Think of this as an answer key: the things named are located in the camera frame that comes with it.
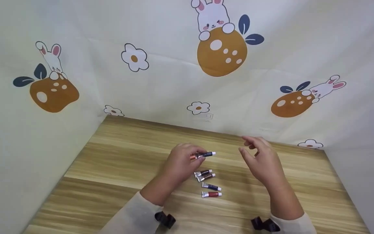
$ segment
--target cartoon rabbit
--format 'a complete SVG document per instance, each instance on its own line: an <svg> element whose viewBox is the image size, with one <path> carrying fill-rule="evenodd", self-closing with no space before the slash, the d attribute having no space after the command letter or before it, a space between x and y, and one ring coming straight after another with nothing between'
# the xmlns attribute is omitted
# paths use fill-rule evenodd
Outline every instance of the cartoon rabbit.
<svg viewBox="0 0 374 234"><path fill-rule="evenodd" d="M191 6L196 9L199 15L197 22L199 24L200 41L208 40L210 31L222 27L224 33L229 34L235 30L235 25L230 23L227 9L223 5L224 0L213 0L212 3L206 3L205 0L192 0Z"/></svg>
<svg viewBox="0 0 374 234"><path fill-rule="evenodd" d="M336 83L338 79L340 79L339 75L331 76L330 79L328 79L328 81L326 81L325 83L318 84L310 88L310 90L304 90L301 94L304 96L313 94L315 98L312 100L312 103L316 103L320 100L320 98L323 98L325 95L331 93L333 90L341 89L344 86L346 86L345 81Z"/></svg>
<svg viewBox="0 0 374 234"><path fill-rule="evenodd" d="M37 41L35 43L35 46L37 49L40 50L40 53L43 55L43 58L46 60L47 64L50 67L50 70L52 71L50 73L50 79L57 80L60 76L58 73L61 73L61 75L67 79L66 74L64 74L63 69L61 68L60 63L60 53L61 53L61 47L59 44L54 44L52 46L52 50L48 51L46 44L43 42Z"/></svg>

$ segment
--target wood grain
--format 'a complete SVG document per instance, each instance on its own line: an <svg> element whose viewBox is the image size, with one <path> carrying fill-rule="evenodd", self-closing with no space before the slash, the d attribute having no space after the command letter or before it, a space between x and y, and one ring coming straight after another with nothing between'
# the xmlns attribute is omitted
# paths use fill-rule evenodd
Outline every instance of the wood grain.
<svg viewBox="0 0 374 234"><path fill-rule="evenodd" d="M250 219L269 217L269 196L238 152L238 136L108 116L24 233L92 234L154 177L171 148L192 142L208 151L201 169L223 196L203 199L192 176L164 207L177 219L168 233L254 233ZM369 233L321 150L273 143L285 174L317 232Z"/></svg>

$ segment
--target red paint tube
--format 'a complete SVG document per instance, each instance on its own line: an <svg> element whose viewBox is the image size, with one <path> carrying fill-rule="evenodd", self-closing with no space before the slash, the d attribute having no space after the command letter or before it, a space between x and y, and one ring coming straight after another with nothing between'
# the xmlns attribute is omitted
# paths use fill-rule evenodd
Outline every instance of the red paint tube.
<svg viewBox="0 0 374 234"><path fill-rule="evenodd" d="M202 192L202 198L205 197L220 197L221 192Z"/></svg>

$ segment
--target white sleeve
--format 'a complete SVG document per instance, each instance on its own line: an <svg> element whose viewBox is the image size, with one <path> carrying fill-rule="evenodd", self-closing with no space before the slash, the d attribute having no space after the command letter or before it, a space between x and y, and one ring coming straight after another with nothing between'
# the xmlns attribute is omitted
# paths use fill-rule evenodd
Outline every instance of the white sleeve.
<svg viewBox="0 0 374 234"><path fill-rule="evenodd" d="M298 219L294 220L285 220L280 219L272 214L270 215L270 219L276 223L276 225L281 228L280 231L276 231L273 233L278 234L316 234L316 229L314 228L310 217L304 213L303 216L301 216Z"/></svg>
<svg viewBox="0 0 374 234"><path fill-rule="evenodd" d="M160 225L155 214L161 211L161 206L152 204L137 192L98 234L155 233Z"/></svg>

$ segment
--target white flower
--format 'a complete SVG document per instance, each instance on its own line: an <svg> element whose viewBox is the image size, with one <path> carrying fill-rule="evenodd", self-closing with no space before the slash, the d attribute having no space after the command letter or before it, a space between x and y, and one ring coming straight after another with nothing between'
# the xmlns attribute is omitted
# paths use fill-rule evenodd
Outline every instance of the white flower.
<svg viewBox="0 0 374 234"><path fill-rule="evenodd" d="M105 105L104 112L114 116L125 116L118 108L113 108L110 105Z"/></svg>
<svg viewBox="0 0 374 234"><path fill-rule="evenodd" d="M311 148L311 149L318 149L318 148L323 147L324 145L316 142L316 140L314 139L308 139L305 142L301 142L300 144L298 144L298 146Z"/></svg>
<svg viewBox="0 0 374 234"><path fill-rule="evenodd" d="M125 44L125 51L122 51L120 56L133 72L137 72L140 69L147 70L150 67L147 62L147 53L143 49L135 48L131 43Z"/></svg>
<svg viewBox="0 0 374 234"><path fill-rule="evenodd" d="M194 115L200 113L206 113L210 111L210 104L207 102L193 102L187 107L187 110L191 111Z"/></svg>

